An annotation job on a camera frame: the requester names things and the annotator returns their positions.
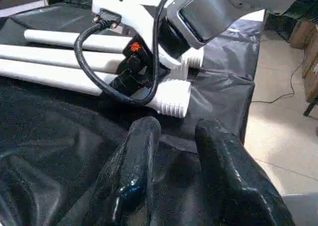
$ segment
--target black plastic sheet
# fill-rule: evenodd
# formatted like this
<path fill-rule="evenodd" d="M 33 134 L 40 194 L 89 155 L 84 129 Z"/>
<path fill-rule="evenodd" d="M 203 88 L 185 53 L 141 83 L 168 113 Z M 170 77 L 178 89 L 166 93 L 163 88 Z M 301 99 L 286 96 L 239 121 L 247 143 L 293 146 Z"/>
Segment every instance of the black plastic sheet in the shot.
<path fill-rule="evenodd" d="M 35 46 L 25 41 L 25 29 L 81 32 L 91 26 L 91 19 L 89 0 L 28 11 L 0 22 L 0 43 Z M 102 167 L 122 145 L 132 122 L 154 116 L 161 125 L 154 222 L 213 225 L 202 188 L 195 126 L 199 119 L 217 118 L 244 142 L 261 30 L 262 22 L 238 20 L 205 47 L 202 69 L 189 76 L 192 89 L 185 119 L 1 77 L 1 223 L 82 224 Z M 142 225 L 145 207 L 125 217 L 128 225 Z"/>

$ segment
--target orange label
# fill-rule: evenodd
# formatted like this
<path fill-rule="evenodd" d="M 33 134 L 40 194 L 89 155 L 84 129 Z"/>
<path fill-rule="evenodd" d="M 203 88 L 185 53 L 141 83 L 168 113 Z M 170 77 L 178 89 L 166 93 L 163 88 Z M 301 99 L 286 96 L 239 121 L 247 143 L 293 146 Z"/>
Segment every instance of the orange label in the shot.
<path fill-rule="evenodd" d="M 133 52 L 138 51 L 141 48 L 138 42 L 134 42 L 133 44 L 130 45 L 130 50 Z"/>

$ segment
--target white threaded pipe end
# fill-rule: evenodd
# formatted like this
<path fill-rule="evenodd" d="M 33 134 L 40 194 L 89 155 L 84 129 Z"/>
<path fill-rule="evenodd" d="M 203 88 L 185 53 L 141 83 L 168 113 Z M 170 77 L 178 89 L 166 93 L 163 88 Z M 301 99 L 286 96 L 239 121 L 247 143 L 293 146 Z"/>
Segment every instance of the white threaded pipe end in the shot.
<path fill-rule="evenodd" d="M 155 97 L 147 106 L 163 115 L 184 118 L 188 111 L 190 93 L 190 82 L 168 78 L 158 85 Z"/>
<path fill-rule="evenodd" d="M 204 48 L 190 48 L 181 56 L 181 64 L 186 68 L 200 69 L 203 63 Z"/>

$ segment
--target robotic arm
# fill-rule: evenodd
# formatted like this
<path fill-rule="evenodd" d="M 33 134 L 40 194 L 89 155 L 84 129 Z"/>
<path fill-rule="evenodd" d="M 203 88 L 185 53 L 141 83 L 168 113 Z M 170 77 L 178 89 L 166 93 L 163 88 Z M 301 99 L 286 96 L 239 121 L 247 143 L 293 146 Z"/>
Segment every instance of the robotic arm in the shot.
<path fill-rule="evenodd" d="M 267 9 L 275 15 L 318 23 L 318 0 L 175 0 L 161 24 L 160 44 L 167 48 L 175 40 L 177 57 L 187 48 L 204 46 L 245 14 Z"/>
<path fill-rule="evenodd" d="M 226 30 L 241 16 L 260 9 L 275 15 L 318 23 L 318 0 L 174 0 L 160 14 L 167 0 L 161 0 L 155 18 L 131 0 L 93 0 L 95 25 L 75 41 L 79 66 L 102 91 L 125 104 L 143 106 L 154 97 L 158 83 L 171 71 L 179 71 L 179 57 L 190 47 L 199 49 Z M 121 74 L 110 84 L 101 80 L 88 66 L 82 44 L 89 35 L 119 23 L 137 32 L 124 50 Z M 146 74 L 140 74 L 146 68 Z M 129 97 L 136 89 L 147 87 L 149 94 L 142 100 Z"/>

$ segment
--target black fabric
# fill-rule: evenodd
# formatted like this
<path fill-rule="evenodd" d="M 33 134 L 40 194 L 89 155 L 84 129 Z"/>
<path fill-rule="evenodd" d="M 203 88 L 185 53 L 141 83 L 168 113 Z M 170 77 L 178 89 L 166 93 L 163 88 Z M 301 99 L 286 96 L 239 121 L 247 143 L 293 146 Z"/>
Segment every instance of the black fabric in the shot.
<path fill-rule="evenodd" d="M 81 32 L 91 26 L 89 5 L 78 0 L 12 16 L 1 22 L 0 43 L 44 46 L 27 43 L 26 28 Z M 201 118 L 218 118 L 244 142 L 261 29 L 261 22 L 238 20 L 205 47 L 202 69 L 189 76 L 185 119 L 1 77 L 1 223 L 80 225 L 93 183 L 132 122 L 154 116 L 161 125 L 154 225 L 213 225 L 213 210 L 202 189 L 195 125 Z M 145 218 L 141 207 L 127 217 L 127 224 L 138 225 Z"/>

